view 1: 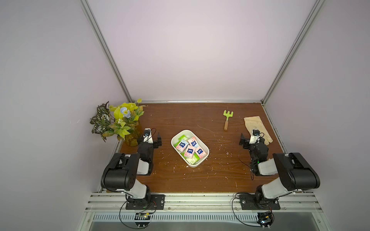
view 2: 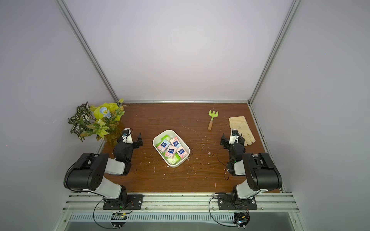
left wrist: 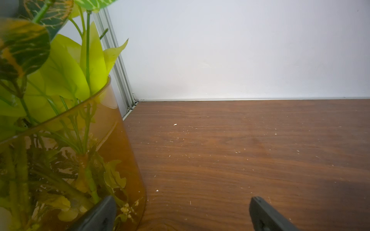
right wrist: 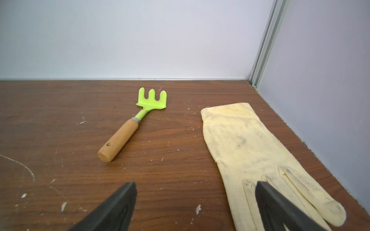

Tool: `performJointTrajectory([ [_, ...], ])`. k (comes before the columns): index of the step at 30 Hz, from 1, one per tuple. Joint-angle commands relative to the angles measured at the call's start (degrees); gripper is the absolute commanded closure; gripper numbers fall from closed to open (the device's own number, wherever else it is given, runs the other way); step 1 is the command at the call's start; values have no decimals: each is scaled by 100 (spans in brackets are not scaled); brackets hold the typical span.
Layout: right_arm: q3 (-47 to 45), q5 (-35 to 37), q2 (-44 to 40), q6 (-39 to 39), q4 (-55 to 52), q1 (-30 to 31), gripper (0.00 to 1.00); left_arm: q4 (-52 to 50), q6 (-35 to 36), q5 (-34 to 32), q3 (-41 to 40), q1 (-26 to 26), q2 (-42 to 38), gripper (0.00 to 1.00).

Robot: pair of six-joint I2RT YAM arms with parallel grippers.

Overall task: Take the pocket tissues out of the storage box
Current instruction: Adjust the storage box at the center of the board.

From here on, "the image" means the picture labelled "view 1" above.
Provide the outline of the white storage box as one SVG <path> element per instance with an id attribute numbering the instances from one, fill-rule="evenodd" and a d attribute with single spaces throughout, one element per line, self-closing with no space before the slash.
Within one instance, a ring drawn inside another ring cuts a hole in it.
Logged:
<path id="1" fill-rule="evenodd" d="M 206 144 L 190 130 L 175 135 L 171 145 L 190 167 L 198 167 L 210 154 Z"/>

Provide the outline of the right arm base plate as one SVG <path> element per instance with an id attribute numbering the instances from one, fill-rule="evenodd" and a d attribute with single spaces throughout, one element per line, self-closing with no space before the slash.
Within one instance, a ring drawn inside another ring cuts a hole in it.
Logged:
<path id="1" fill-rule="evenodd" d="M 242 210 L 280 210 L 278 199 L 266 199 L 260 195 L 240 193 L 236 195 Z"/>

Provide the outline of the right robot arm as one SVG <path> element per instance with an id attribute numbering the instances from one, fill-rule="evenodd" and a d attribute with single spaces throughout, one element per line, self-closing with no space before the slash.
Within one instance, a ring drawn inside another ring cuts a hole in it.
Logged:
<path id="1" fill-rule="evenodd" d="M 240 137 L 239 145 L 249 151 L 251 176 L 274 176 L 278 178 L 257 187 L 251 201 L 259 206 L 276 204 L 280 197 L 320 187 L 320 178 L 300 153 L 273 154 L 268 158 L 269 148 L 259 130 L 250 138 Z"/>

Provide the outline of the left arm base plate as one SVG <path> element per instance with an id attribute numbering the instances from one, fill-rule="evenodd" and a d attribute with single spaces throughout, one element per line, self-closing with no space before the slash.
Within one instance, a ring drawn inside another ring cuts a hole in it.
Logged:
<path id="1" fill-rule="evenodd" d="M 126 210 L 163 210 L 165 203 L 164 194 L 154 194 L 146 196 L 143 199 L 128 198 Z"/>

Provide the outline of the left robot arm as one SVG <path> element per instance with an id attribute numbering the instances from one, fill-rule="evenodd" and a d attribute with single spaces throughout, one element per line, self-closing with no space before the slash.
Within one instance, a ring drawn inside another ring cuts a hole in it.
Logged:
<path id="1" fill-rule="evenodd" d="M 161 136 L 153 140 L 151 132 L 144 135 L 134 154 L 115 153 L 103 171 L 101 187 L 111 192 L 123 192 L 130 203 L 150 204 L 150 188 L 136 177 L 151 175 L 154 150 L 162 145 Z"/>

